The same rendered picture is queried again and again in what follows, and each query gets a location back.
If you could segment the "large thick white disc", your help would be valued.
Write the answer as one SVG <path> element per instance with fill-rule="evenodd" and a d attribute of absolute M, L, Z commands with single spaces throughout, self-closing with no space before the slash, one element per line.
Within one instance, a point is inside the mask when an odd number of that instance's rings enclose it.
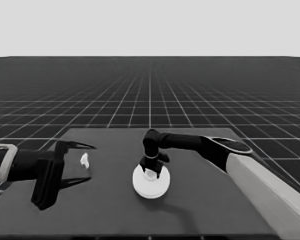
<path fill-rule="evenodd" d="M 138 164 L 132 174 L 134 190 L 145 199 L 162 197 L 170 187 L 170 172 L 163 166 L 160 175 L 150 169 L 143 170 Z"/>

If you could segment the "small white T-shaped piece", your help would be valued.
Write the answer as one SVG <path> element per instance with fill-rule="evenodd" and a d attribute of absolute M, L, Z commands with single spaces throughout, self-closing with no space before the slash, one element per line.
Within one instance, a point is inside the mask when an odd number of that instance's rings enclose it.
<path fill-rule="evenodd" d="M 90 163 L 88 160 L 88 154 L 84 153 L 80 159 L 80 163 L 82 166 L 84 166 L 86 169 L 88 169 L 90 167 Z"/>

